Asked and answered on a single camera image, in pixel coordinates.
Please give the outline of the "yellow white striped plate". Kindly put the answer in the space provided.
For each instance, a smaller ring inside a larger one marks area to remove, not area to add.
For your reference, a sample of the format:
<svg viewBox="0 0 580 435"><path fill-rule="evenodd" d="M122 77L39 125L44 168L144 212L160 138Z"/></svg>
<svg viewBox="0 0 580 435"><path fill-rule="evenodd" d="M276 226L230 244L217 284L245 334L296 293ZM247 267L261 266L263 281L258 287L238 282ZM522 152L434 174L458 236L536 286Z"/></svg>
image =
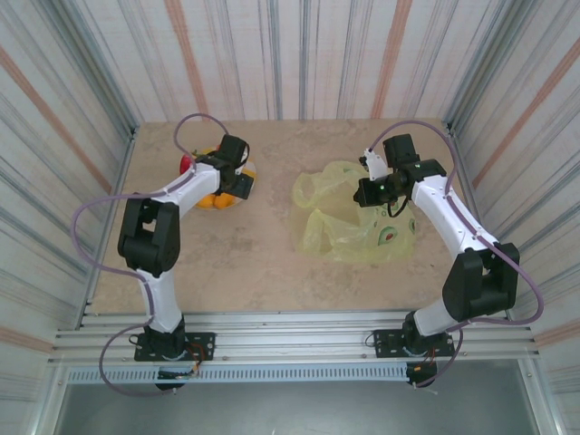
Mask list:
<svg viewBox="0 0 580 435"><path fill-rule="evenodd" d="M242 174L247 174L247 175L249 175L249 176L251 176L251 177L255 178L255 177L256 177L256 165L255 165L255 163L254 163L252 160L250 160L250 161L249 161L249 162L248 162L248 163L245 165L245 167L244 167L244 168L241 170L241 173L242 173ZM232 207L234 207L236 204L239 204L239 203L241 203L242 201L243 201L243 199L240 199L240 198L236 198L236 197L235 197L235 203L234 203L234 204L233 204L231 207L228 207L228 208L232 208Z"/></svg>

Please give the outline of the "grey metal panel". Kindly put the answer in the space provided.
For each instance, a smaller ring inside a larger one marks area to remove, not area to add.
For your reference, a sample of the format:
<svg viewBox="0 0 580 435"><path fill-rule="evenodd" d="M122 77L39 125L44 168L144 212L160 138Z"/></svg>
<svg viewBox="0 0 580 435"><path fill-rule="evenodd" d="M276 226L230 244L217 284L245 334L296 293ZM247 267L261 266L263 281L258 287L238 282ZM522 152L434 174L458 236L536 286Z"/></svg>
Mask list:
<svg viewBox="0 0 580 435"><path fill-rule="evenodd" d="M516 362L455 362L404 382L213 383L130 398L68 388L56 435L538 435Z"/></svg>

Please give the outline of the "aluminium rail frame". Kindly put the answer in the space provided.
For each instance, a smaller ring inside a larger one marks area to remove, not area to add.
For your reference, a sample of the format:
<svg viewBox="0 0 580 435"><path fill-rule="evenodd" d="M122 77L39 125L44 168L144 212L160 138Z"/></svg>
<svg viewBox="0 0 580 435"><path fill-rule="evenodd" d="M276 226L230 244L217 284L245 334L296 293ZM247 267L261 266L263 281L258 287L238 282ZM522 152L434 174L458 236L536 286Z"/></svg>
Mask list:
<svg viewBox="0 0 580 435"><path fill-rule="evenodd" d="M375 357L371 332L401 326L396 310L224 312L186 314L189 332L217 336L214 364L360 363ZM59 331L48 362L52 366L129 365L134 348L118 331L140 323L133 314L87 314L79 329ZM463 334L459 360L520 360L539 356L527 326L473 324Z"/></svg>

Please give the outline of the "yellow-green plastic bag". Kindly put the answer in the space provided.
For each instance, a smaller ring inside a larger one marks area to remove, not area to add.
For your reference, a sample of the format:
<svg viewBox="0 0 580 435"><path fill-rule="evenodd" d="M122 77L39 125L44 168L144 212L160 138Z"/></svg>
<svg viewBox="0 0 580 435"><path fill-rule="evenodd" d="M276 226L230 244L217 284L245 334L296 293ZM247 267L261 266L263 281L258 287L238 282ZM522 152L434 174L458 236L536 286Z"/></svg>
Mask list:
<svg viewBox="0 0 580 435"><path fill-rule="evenodd" d="M292 188L288 225L294 248L311 257L348 264L380 264L412 255L416 219L400 204L361 208L353 201L368 172L359 164L333 161L302 173Z"/></svg>

